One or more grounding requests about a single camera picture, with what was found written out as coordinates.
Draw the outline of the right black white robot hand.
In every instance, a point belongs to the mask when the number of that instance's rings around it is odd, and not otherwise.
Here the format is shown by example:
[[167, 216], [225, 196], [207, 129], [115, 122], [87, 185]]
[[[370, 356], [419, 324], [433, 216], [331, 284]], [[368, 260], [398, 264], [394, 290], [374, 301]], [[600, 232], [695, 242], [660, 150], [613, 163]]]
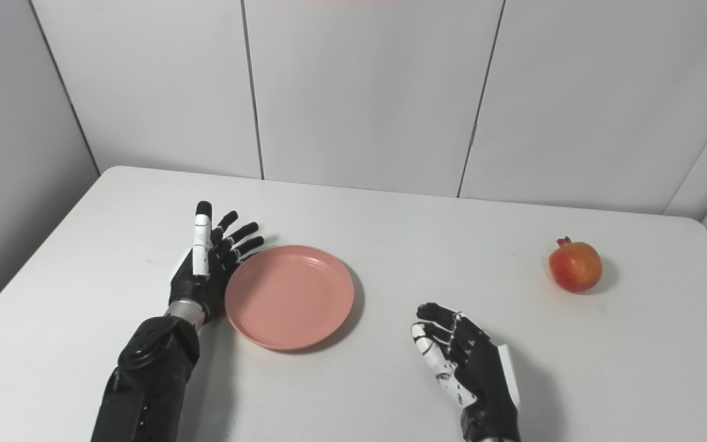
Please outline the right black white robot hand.
[[521, 405], [508, 345], [494, 344], [466, 314], [428, 302], [416, 310], [414, 344], [460, 406], [466, 441], [520, 441]]

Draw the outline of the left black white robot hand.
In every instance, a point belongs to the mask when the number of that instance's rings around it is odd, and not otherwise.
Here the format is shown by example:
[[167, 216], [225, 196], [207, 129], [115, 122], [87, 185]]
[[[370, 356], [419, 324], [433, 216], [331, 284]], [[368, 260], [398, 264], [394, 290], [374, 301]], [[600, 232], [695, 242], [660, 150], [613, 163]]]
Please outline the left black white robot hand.
[[214, 224], [212, 204], [203, 200], [197, 204], [193, 246], [169, 283], [171, 307], [181, 301], [191, 302], [204, 314], [205, 324], [223, 313], [225, 291], [234, 272], [266, 243], [255, 222], [228, 235], [227, 229], [238, 218], [232, 211]]

